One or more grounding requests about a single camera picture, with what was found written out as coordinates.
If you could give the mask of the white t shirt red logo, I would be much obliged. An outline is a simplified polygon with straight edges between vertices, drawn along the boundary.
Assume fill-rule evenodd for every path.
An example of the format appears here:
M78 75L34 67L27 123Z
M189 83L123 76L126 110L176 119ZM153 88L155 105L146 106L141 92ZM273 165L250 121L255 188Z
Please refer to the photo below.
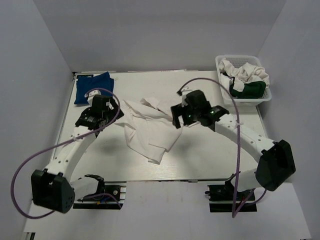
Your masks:
M182 134L183 129L173 125L171 106L175 104L172 99L155 97L121 101L124 116L115 124L123 127L127 146L150 163L159 165Z

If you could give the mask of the dark green t shirt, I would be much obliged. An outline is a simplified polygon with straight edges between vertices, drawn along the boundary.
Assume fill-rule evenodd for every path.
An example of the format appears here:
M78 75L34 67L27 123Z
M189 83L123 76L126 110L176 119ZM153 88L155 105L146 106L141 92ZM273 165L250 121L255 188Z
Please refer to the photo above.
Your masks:
M255 81L250 83L232 83L229 87L230 94L237 99L259 99L264 95L266 83Z

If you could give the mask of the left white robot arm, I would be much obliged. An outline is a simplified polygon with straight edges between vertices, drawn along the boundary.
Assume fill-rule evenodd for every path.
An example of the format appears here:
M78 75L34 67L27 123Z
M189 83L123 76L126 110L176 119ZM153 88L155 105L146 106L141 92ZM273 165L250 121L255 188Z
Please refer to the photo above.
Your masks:
M86 174L71 180L80 159L100 132L124 115L116 97L95 95L90 100L90 106L75 122L71 143L65 144L43 170L32 173L32 200L35 205L65 214L75 201L112 196L106 192L104 178L99 175Z

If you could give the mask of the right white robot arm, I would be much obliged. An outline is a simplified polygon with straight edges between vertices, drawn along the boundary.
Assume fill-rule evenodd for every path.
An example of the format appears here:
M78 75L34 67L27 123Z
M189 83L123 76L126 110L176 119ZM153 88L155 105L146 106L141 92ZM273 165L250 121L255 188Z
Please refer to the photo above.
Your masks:
M211 106L201 90L183 96L180 104L171 106L172 124L177 128L199 122L202 126L239 144L257 162L257 168L241 171L225 182L220 193L236 200L244 192L256 188L275 191L296 172L290 144L274 141L240 125L229 111L220 105Z

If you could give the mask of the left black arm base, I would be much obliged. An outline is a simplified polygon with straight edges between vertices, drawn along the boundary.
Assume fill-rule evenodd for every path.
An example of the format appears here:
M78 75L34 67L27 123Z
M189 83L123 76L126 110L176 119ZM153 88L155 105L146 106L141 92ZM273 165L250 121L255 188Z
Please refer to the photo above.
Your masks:
M74 202L73 209L79 210L120 210L125 202L126 182L105 182L99 196L87 196Z

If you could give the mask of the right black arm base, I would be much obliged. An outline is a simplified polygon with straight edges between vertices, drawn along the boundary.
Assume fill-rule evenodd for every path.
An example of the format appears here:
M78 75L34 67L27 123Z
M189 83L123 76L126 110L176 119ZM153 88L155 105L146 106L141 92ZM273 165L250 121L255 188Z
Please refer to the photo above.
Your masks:
M205 195L209 200L209 210L211 213L231 213L233 209L234 191L226 192L225 185L213 184L208 185ZM252 193L248 201L242 206L239 212L257 212L257 206L253 203L256 200L255 194Z

